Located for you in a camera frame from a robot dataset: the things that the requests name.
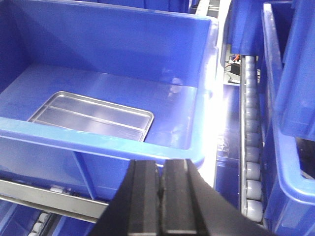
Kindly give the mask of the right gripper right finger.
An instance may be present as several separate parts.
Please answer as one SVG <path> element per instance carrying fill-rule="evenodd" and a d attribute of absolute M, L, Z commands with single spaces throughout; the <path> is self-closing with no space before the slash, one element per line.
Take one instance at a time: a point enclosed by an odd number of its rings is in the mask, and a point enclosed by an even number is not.
<path fill-rule="evenodd" d="M 161 185 L 164 236 L 272 235 L 207 184 L 189 159 L 166 160 Z"/>

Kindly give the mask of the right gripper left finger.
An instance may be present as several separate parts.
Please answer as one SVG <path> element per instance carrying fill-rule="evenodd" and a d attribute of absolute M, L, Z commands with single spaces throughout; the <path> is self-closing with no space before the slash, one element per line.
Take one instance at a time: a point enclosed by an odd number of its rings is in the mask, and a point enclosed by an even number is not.
<path fill-rule="evenodd" d="M 157 236 L 159 176 L 155 161 L 130 161 L 109 206 L 91 230 L 93 236 Z"/>

